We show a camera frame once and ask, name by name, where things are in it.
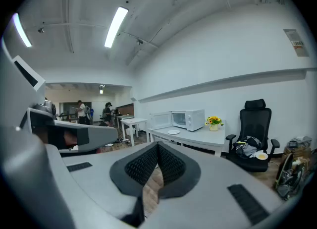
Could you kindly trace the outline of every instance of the person in white shirt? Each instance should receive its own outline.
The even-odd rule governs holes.
[[[78,118],[79,124],[86,124],[85,105],[81,100],[78,101]]]

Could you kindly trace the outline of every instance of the chair armrest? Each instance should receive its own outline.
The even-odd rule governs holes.
[[[274,148],[279,148],[280,147],[279,141],[277,141],[276,139],[271,139],[271,143],[272,143],[272,146]]]
[[[272,143],[272,149],[271,149],[271,152],[270,152],[270,154],[268,156],[268,161],[271,160],[275,148],[279,148],[280,147],[279,142],[276,139],[271,139],[271,143]]]
[[[228,135],[228,136],[226,136],[226,139],[229,140],[229,152],[232,149],[232,139],[235,138],[235,137],[236,137],[236,135]]]

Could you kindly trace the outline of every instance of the microwave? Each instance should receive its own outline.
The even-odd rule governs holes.
[[[205,110],[168,111],[150,114],[151,129],[180,127],[195,131],[205,125]]]

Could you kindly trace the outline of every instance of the small white table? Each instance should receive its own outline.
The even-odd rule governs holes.
[[[180,131],[179,134],[171,135],[167,132],[172,129]],[[196,131],[188,131],[179,127],[167,127],[161,129],[149,129],[151,141],[153,142],[153,135],[162,137],[167,140],[173,140],[183,146],[183,144],[200,147],[207,150],[214,151],[214,155],[220,157],[221,150],[225,142],[225,126],[219,126],[218,131],[210,131],[209,126],[204,126]]]
[[[130,128],[130,135],[131,135],[131,145],[134,146],[134,139],[133,139],[133,129],[132,125],[135,125],[135,130],[136,130],[136,135],[139,137],[139,124],[145,122],[145,131],[147,134],[147,142],[149,142],[149,133],[148,129],[146,127],[147,125],[147,119],[143,118],[132,118],[132,119],[122,119],[121,124],[122,124],[122,132],[123,132],[123,139],[125,139],[125,131],[124,131],[124,125],[128,125]]]
[[[117,116],[118,129],[120,129],[119,119],[120,119],[120,120],[123,120],[123,119],[131,119],[131,118],[134,118],[134,115],[121,115],[121,116]]]

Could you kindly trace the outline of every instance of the tube light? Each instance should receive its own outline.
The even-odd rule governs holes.
[[[29,48],[31,47],[31,43],[28,39],[28,37],[26,37],[26,34],[22,28],[21,22],[20,22],[20,18],[19,18],[19,14],[15,13],[13,15],[13,22],[15,25],[16,30],[18,31],[18,33],[20,34],[21,39],[23,40],[24,44]]]
[[[119,30],[119,27],[125,17],[125,15],[128,13],[128,10],[122,7],[119,7],[117,12],[114,15],[114,18],[111,22],[108,34],[107,34],[107,38],[106,38],[106,42],[105,42],[105,47],[107,48],[111,48],[112,47],[112,43],[114,41],[114,38]]]

